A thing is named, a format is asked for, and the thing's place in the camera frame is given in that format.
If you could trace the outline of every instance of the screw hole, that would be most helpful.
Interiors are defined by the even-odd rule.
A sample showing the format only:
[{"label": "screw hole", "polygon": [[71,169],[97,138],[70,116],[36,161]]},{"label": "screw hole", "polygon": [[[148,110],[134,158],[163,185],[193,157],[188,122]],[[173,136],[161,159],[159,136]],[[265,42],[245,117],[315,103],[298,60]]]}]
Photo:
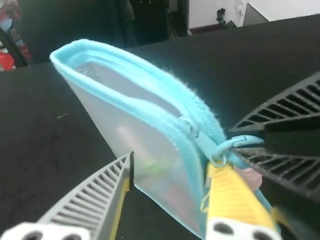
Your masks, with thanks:
[{"label": "screw hole", "polygon": [[262,231],[256,231],[253,233],[253,239],[254,240],[273,240],[269,235]]},{"label": "screw hole", "polygon": [[64,237],[63,240],[81,240],[81,237],[77,234],[71,234]]},{"label": "screw hole", "polygon": [[42,239],[42,232],[40,231],[32,231],[29,232],[26,236],[24,236],[23,240],[40,240]]},{"label": "screw hole", "polygon": [[222,223],[222,222],[216,223],[213,226],[213,230],[215,230],[217,232],[220,232],[222,234],[228,234],[228,235],[233,235],[234,234],[234,231],[232,230],[232,228],[229,227],[227,224]]}]

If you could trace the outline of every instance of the white wall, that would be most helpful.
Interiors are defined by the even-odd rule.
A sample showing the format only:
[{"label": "white wall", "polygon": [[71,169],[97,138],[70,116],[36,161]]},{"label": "white wall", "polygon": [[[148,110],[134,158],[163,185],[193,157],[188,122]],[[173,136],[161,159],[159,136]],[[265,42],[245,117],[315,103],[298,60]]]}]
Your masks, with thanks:
[{"label": "white wall", "polygon": [[189,28],[217,24],[221,8],[226,22],[242,26],[247,3],[269,21],[320,14],[320,0],[189,0]]}]

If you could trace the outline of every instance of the white plastic part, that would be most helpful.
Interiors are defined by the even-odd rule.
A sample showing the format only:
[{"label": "white plastic part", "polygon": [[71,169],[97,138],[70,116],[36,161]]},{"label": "white plastic part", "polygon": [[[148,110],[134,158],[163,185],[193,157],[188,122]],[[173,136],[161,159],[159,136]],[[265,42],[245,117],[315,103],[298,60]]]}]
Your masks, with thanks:
[{"label": "white plastic part", "polygon": [[6,230],[0,240],[89,240],[87,229],[57,224],[23,222]]},{"label": "white plastic part", "polygon": [[225,217],[213,217],[207,222],[205,240],[282,240],[270,228],[235,221]]}]

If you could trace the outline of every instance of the black tabletop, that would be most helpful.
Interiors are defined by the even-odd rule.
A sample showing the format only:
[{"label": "black tabletop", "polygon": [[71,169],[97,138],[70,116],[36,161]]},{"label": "black tabletop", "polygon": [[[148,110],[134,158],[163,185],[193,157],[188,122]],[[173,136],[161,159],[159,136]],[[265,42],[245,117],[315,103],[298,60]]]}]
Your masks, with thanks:
[{"label": "black tabletop", "polygon": [[[320,70],[320,15],[221,30],[131,49],[205,100],[224,128]],[[50,63],[0,73],[0,231],[36,221],[87,176],[115,159]],[[265,180],[272,204],[319,229],[320,207]],[[137,190],[117,239],[197,239]]]}]

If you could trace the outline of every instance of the translucent pouch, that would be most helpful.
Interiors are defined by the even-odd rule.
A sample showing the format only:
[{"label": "translucent pouch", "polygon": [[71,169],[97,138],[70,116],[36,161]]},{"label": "translucent pouch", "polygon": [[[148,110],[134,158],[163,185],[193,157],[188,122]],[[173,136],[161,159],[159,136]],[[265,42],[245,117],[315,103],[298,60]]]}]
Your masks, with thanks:
[{"label": "translucent pouch", "polygon": [[[171,74],[108,44],[74,41],[50,60],[114,154],[134,151],[135,186],[203,239],[205,168],[226,141],[208,106]],[[227,160],[239,171],[248,167],[233,153]],[[259,189],[255,194],[269,209]]]}]

